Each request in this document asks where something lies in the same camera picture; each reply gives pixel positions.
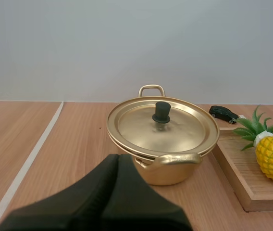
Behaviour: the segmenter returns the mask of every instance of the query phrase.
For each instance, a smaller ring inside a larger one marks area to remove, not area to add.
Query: toy pineapple
[[[267,120],[271,118],[266,118],[263,124],[260,123],[263,113],[257,115],[257,108],[254,110],[252,121],[243,118],[237,119],[237,122],[245,128],[236,128],[234,132],[241,135],[243,139],[252,141],[242,151],[253,146],[256,147],[256,158],[262,172],[268,178],[273,179],[273,125],[267,127]]]

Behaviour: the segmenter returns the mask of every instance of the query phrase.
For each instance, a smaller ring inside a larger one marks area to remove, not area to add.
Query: lid knob
[[[166,124],[170,122],[171,105],[167,102],[157,102],[156,103],[156,113],[152,115],[152,119],[157,123]]]

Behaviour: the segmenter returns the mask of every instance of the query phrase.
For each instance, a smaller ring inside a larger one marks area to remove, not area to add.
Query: toy car
[[[212,106],[209,113],[212,115],[212,117],[225,120],[230,124],[236,123],[236,119],[239,118],[239,116],[231,112],[231,110],[222,106]]]

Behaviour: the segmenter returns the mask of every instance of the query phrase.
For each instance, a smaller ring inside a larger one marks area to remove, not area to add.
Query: aluminum pot
[[[144,89],[161,96],[142,97]],[[219,128],[194,104],[165,96],[159,85],[145,85],[139,97],[120,103],[107,118],[111,140],[134,156],[134,164],[152,185],[171,185],[190,177],[216,145]]]

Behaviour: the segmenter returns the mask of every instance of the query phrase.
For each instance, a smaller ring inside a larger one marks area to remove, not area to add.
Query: lid handle
[[[144,89],[158,89],[161,93],[161,96],[165,96],[165,92],[164,89],[160,86],[160,85],[156,85],[156,84],[149,84],[149,85],[145,85],[143,87],[141,87],[140,91],[138,92],[138,96],[142,97],[142,93]]]
[[[166,124],[170,122],[170,113],[171,105],[167,102],[157,102],[156,103],[156,113],[152,115],[152,119],[160,124]]]

